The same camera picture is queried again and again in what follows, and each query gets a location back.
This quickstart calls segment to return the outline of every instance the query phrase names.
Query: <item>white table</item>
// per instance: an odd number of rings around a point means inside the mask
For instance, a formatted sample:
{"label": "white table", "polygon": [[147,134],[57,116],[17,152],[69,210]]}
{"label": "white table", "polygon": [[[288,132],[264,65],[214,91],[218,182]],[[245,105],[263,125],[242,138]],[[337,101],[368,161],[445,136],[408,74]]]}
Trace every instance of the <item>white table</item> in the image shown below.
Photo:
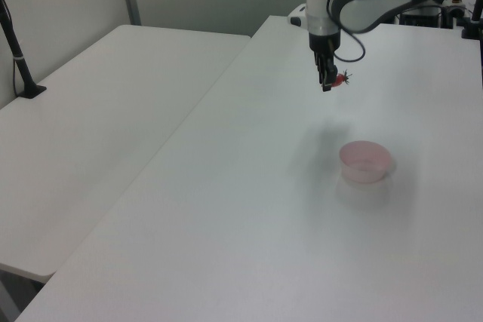
{"label": "white table", "polygon": [[46,281],[249,37],[121,26],[0,111],[0,269]]}
{"label": "white table", "polygon": [[[18,322],[480,320],[479,44],[361,39],[323,94],[307,34],[270,17]],[[384,181],[340,176],[359,139],[392,153]]]}

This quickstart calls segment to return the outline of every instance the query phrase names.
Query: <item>red fruit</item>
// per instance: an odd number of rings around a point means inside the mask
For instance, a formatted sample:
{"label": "red fruit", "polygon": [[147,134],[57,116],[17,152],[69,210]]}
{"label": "red fruit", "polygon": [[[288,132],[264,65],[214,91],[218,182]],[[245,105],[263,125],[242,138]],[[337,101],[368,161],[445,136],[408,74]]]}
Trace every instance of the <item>red fruit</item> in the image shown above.
{"label": "red fruit", "polygon": [[349,84],[349,77],[351,75],[347,75],[347,69],[344,71],[344,74],[339,73],[335,78],[335,82],[332,84],[332,87],[339,87],[343,82]]}

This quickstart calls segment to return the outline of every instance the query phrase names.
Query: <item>plastic bowl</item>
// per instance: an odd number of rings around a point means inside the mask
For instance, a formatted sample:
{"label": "plastic bowl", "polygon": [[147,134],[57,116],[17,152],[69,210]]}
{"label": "plastic bowl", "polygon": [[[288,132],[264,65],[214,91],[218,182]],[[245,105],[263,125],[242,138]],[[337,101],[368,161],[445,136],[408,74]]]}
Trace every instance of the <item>plastic bowl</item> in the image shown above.
{"label": "plastic bowl", "polygon": [[354,141],[339,151],[342,174],[355,182],[381,180],[391,166],[391,154],[378,143]]}

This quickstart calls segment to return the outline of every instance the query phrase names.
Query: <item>floor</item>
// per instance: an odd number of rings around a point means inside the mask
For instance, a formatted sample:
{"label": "floor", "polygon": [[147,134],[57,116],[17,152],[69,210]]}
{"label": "floor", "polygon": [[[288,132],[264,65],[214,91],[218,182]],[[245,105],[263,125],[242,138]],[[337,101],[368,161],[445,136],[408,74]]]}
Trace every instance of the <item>floor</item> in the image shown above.
{"label": "floor", "polygon": [[0,271],[0,322],[14,322],[42,287],[38,282]]}

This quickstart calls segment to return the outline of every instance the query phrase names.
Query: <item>white tabletop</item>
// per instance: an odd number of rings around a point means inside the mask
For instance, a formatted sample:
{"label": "white tabletop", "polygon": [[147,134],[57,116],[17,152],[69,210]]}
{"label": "white tabletop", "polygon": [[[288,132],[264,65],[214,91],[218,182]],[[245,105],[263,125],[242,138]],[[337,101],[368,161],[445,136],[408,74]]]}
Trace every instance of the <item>white tabletop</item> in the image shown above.
{"label": "white tabletop", "polygon": [[[361,39],[323,94],[307,34],[270,17],[18,322],[480,320],[479,44]],[[353,140],[390,176],[344,180]]]}
{"label": "white tabletop", "polygon": [[0,269],[46,281],[248,40],[121,26],[4,107]]}

